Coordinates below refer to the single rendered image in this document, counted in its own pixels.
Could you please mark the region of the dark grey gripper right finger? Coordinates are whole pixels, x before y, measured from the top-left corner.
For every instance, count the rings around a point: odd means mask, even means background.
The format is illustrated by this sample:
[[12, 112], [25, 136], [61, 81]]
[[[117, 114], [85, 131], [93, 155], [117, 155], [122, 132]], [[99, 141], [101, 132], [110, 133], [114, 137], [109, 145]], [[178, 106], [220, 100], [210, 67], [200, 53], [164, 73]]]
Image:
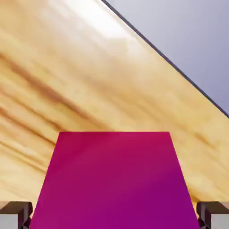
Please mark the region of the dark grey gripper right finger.
[[229, 229], [229, 202], [198, 202], [200, 229]]

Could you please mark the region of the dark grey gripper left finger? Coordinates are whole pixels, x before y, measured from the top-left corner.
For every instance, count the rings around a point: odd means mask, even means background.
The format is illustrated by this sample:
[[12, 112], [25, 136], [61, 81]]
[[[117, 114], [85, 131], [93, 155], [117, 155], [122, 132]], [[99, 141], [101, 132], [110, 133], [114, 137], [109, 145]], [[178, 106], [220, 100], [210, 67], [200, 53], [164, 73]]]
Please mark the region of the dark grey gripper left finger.
[[0, 229], [29, 229], [33, 205], [27, 201], [0, 201]]

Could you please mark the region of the small magenta cube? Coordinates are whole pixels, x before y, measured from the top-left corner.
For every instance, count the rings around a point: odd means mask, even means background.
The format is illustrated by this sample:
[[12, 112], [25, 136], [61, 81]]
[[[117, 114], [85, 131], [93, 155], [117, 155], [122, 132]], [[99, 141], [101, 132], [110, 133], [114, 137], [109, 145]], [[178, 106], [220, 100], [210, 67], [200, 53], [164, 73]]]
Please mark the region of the small magenta cube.
[[59, 133], [29, 229], [199, 229], [170, 133]]

